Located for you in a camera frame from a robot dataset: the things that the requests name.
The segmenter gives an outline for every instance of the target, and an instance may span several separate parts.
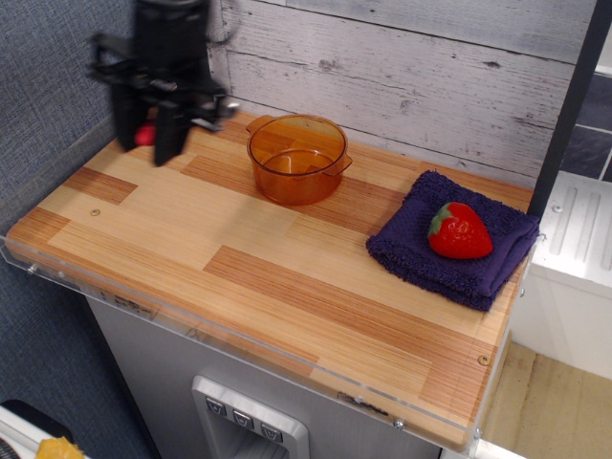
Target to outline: robotic arm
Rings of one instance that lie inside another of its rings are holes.
[[[92,77],[111,88],[117,138],[125,150],[153,108],[155,164],[181,154],[193,123],[218,130],[238,105],[212,79],[206,43],[211,0],[136,0],[131,39],[98,33]],[[113,56],[111,62],[105,57]]]

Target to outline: whitewashed wooden wall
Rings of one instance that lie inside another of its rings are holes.
[[[533,187],[595,0],[220,0],[243,109]]]

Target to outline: strawberry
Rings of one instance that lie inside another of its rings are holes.
[[[147,121],[137,129],[134,135],[134,143],[138,146],[155,144],[155,124],[153,124],[153,121]]]
[[[431,219],[427,239],[436,253],[447,258],[480,258],[493,250],[487,227],[470,206],[462,203],[447,203],[438,210]]]

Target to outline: dispenser buttons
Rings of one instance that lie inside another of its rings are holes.
[[[273,427],[266,426],[264,423],[261,423],[261,433],[268,440],[283,443],[283,434],[280,432],[280,430],[276,430]]]
[[[207,407],[210,411],[212,411],[214,414],[218,414],[219,416],[225,416],[227,414],[226,406],[221,402],[211,399],[210,397],[207,397]]]
[[[241,413],[240,411],[233,410],[233,421],[239,426],[253,430],[252,417]]]

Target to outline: folded cloth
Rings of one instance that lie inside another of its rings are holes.
[[[431,219],[446,203],[464,203],[481,218],[493,251],[468,260],[445,258],[429,246]],[[434,171],[423,173],[398,212],[366,242],[388,271],[425,290],[479,311],[489,311],[514,268],[538,235],[538,219],[457,185]]]

